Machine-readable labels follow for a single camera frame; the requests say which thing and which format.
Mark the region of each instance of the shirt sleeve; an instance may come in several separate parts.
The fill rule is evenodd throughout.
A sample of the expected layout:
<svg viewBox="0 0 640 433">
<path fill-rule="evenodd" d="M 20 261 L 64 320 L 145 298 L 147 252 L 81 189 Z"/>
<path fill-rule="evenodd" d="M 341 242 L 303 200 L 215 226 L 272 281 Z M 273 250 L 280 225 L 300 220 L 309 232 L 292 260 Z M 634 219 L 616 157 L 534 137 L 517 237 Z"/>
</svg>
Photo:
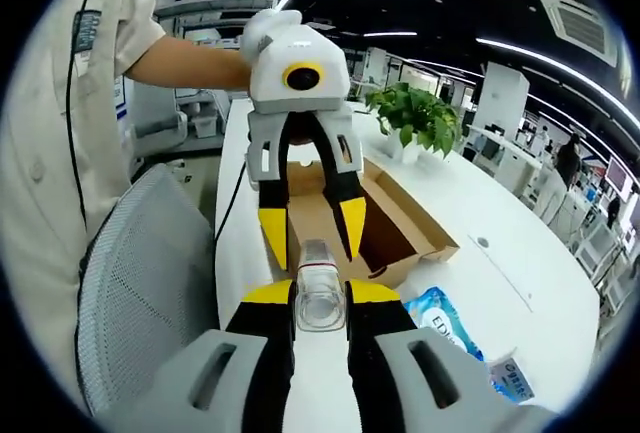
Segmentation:
<svg viewBox="0 0 640 433">
<path fill-rule="evenodd" d="M 115 48 L 116 77 L 124 74 L 166 33 L 153 19 L 155 0 L 122 0 Z"/>
</svg>

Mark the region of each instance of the plastic bottle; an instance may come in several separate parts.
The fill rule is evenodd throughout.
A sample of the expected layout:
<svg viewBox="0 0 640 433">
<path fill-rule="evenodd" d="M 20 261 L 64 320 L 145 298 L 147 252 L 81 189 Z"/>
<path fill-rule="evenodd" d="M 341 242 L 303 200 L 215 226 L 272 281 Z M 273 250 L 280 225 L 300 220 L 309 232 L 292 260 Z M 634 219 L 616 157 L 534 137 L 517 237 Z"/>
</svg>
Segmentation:
<svg viewBox="0 0 640 433">
<path fill-rule="evenodd" d="M 344 293 L 335 259 L 324 241 L 303 243 L 297 282 L 296 322 L 301 330 L 323 332 L 344 326 Z"/>
</svg>

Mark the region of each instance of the beige shirt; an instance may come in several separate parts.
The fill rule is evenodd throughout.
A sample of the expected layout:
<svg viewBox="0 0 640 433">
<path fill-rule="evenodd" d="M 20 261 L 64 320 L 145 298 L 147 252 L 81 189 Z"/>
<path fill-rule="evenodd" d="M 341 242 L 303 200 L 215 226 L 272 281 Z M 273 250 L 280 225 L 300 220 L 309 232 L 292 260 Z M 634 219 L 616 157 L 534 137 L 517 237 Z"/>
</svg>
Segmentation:
<svg viewBox="0 0 640 433">
<path fill-rule="evenodd" d="M 34 345 L 78 404 L 79 262 L 130 185 L 114 79 L 164 35 L 151 18 L 154 0 L 88 0 L 86 10 L 99 12 L 99 22 L 93 47 L 76 55 L 71 89 L 85 229 L 65 124 L 72 25 L 81 5 L 82 0 L 55 0 L 38 24 L 8 90 L 0 130 L 3 266 Z"/>
</svg>

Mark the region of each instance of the cardboard box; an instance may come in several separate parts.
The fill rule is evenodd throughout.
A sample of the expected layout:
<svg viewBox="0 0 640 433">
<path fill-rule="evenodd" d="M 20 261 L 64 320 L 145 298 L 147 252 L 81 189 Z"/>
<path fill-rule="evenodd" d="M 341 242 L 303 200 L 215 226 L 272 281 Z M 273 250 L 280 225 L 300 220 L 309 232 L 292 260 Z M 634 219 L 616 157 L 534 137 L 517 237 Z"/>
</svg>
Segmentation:
<svg viewBox="0 0 640 433">
<path fill-rule="evenodd" d="M 342 280 L 370 280 L 395 288 L 420 258 L 446 261 L 456 242 L 398 183 L 365 160 L 362 187 L 367 201 L 360 255 L 352 262 L 340 241 L 322 190 L 322 165 L 289 163 L 289 271 L 295 276 L 303 241 L 321 238 L 333 253 Z"/>
</svg>

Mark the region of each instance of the gripper jaw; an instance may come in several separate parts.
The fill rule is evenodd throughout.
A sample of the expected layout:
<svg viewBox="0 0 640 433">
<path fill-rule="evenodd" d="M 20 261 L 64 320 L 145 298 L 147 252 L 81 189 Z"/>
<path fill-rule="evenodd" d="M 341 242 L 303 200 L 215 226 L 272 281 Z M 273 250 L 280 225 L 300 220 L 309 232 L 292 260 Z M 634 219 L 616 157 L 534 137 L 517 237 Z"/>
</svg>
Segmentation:
<svg viewBox="0 0 640 433">
<path fill-rule="evenodd" d="M 282 269 L 287 264 L 289 185 L 287 153 L 291 140 L 314 142 L 325 174 L 324 197 L 347 257 L 358 256 L 366 205 L 358 172 L 362 170 L 360 142 L 351 129 L 351 109 L 295 113 L 249 114 L 249 178 L 259 191 L 258 217 Z M 263 163 L 263 152 L 269 152 Z"/>
</svg>

